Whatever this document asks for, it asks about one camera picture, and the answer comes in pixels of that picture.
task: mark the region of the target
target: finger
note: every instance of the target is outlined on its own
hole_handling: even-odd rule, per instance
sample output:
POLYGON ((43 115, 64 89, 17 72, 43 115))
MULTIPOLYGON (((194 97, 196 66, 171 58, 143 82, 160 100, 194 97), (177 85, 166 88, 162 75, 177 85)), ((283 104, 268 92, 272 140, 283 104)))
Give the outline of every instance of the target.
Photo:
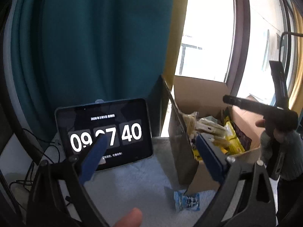
POLYGON ((265 127, 265 120, 258 120, 258 121, 256 121, 255 124, 256 124, 257 127, 264 128, 265 127))
POLYGON ((285 133, 274 129, 274 138, 279 142, 283 143, 285 138, 285 133))
POLYGON ((120 219, 114 227, 139 227, 142 223, 142 212, 134 208, 129 214, 120 219))

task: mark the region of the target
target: window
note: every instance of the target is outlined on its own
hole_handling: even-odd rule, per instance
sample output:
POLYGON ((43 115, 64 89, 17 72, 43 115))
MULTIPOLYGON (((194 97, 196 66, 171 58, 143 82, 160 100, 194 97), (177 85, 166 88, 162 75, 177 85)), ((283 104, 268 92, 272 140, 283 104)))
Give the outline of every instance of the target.
POLYGON ((188 0, 175 74, 224 82, 233 29, 233 0, 188 0))
MULTIPOLYGON (((262 103, 273 104, 275 87, 269 60, 278 60, 281 34, 287 31, 284 6, 281 0, 249 0, 249 2, 251 10, 250 40, 237 96, 246 98, 252 95, 262 103)), ((286 51, 287 36, 284 36, 281 49, 281 60, 284 65, 286 51)), ((294 57, 292 56, 290 69, 293 67, 293 62, 294 57)))

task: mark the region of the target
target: teal curtain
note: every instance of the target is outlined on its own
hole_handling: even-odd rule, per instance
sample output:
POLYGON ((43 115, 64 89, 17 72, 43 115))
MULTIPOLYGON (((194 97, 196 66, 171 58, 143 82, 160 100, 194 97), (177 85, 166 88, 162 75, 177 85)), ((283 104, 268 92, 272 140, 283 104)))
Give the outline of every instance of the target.
POLYGON ((57 107, 143 97, 158 135, 171 10, 172 0, 18 0, 12 69, 32 131, 51 139, 57 107))

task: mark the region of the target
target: black tablet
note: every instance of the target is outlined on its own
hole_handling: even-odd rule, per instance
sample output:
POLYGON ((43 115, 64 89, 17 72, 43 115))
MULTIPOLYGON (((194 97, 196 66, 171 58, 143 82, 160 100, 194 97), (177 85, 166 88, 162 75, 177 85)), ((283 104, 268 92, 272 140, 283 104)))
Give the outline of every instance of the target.
POLYGON ((144 99, 58 108, 55 118, 66 157, 81 153, 99 134, 108 137, 108 147, 97 170, 135 162, 153 154, 144 99))

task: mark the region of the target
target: yellow curtain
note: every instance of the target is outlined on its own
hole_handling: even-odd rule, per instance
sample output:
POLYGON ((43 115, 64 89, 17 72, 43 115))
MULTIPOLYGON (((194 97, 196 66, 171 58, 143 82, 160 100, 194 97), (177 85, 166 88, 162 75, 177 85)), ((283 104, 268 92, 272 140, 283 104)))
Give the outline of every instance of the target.
POLYGON ((172 19, 163 78, 172 89, 185 22, 187 0, 173 0, 172 19))
MULTIPOLYGON (((299 11, 294 8, 294 18, 297 26, 297 32, 303 33, 303 19, 299 11)), ((289 108, 300 115, 303 108, 303 38, 298 37, 298 67, 296 79, 294 81, 294 88, 289 98, 289 108)))

